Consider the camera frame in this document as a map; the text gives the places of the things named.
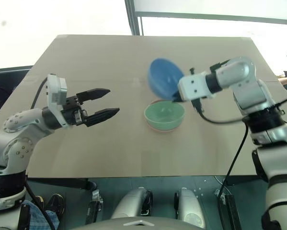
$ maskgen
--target beige table surface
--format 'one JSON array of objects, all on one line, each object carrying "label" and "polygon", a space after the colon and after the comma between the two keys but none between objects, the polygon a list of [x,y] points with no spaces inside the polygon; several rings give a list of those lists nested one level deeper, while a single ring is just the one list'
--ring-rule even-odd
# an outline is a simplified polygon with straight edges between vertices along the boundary
[{"label": "beige table surface", "polygon": [[[66,78],[68,96],[92,88],[111,90],[102,99],[85,102],[89,114],[120,107],[106,122],[90,128],[60,129],[35,147],[28,167],[30,177],[126,177],[226,174],[244,133],[244,124],[216,126],[203,121],[190,103],[183,104],[183,123],[170,133],[151,130],[143,112],[157,97],[149,90],[150,63],[159,57],[175,62],[184,73],[196,72],[227,59],[247,56],[267,82],[276,101],[286,90],[249,38],[143,37],[60,35],[40,57],[0,110],[3,120],[30,107],[40,82],[49,73]],[[36,107],[46,106],[43,90]],[[207,117],[229,120],[240,117],[231,90],[204,100]],[[283,106],[287,113],[287,104]],[[248,137],[232,171],[255,174]]]}]

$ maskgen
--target shoe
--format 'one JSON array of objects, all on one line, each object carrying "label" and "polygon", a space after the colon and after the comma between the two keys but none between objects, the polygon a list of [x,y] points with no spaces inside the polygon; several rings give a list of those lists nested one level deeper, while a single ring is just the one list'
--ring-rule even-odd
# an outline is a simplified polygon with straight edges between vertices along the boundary
[{"label": "shoe", "polygon": [[[44,209],[44,200],[43,200],[42,196],[37,195],[36,199],[37,199],[38,204],[41,206],[41,208]],[[34,205],[36,205],[36,202],[34,200],[31,200],[31,202]]]},{"label": "shoe", "polygon": [[45,210],[55,212],[58,219],[60,220],[65,211],[65,202],[63,196],[60,194],[53,194],[47,203]]}]

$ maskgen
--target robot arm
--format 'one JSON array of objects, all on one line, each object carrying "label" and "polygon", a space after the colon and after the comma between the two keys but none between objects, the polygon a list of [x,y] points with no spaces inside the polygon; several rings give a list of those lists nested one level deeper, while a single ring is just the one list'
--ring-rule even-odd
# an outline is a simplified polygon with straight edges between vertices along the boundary
[{"label": "robot arm", "polygon": [[48,107],[20,111],[7,118],[0,130],[0,210],[19,206],[24,201],[25,171],[37,142],[55,129],[73,125],[92,125],[114,116],[119,108],[104,109],[88,116],[84,101],[103,97],[107,89],[94,89],[67,98],[64,79],[47,77]]},{"label": "robot arm", "polygon": [[238,57],[212,66],[210,74],[184,76],[174,101],[211,98],[228,87],[258,146],[252,153],[256,172],[269,182],[263,229],[287,230],[287,124],[266,85],[256,79],[255,65]]}]

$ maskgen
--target person's leg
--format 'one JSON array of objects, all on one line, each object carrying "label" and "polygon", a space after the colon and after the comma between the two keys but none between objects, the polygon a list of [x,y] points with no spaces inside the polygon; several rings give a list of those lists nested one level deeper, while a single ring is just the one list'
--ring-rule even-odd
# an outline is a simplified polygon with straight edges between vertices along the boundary
[{"label": "person's leg", "polygon": [[44,200],[43,200],[43,197],[37,195],[37,196],[36,196],[36,199],[37,199],[37,201],[38,201],[38,204],[41,206],[41,208],[44,209]]},{"label": "person's leg", "polygon": [[53,194],[47,203],[45,210],[47,213],[55,213],[60,221],[65,212],[65,202],[63,196],[60,194]]},{"label": "person's leg", "polygon": [[[50,226],[39,208],[28,200],[25,200],[24,203],[30,206],[30,230],[50,230]],[[49,218],[52,220],[55,229],[57,229],[64,213],[63,197],[59,194],[52,195],[45,210]]]}]

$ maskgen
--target bowl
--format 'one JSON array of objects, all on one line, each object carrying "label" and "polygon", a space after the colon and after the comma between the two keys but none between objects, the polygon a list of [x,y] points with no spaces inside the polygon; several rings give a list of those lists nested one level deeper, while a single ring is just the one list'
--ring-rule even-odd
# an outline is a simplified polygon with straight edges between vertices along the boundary
[{"label": "bowl", "polygon": [[150,104],[144,111],[147,123],[157,131],[171,131],[183,121],[185,109],[181,104],[159,101]]},{"label": "bowl", "polygon": [[183,76],[183,72],[173,62],[158,58],[149,67],[149,87],[158,97],[172,100],[178,91],[178,82]]}]

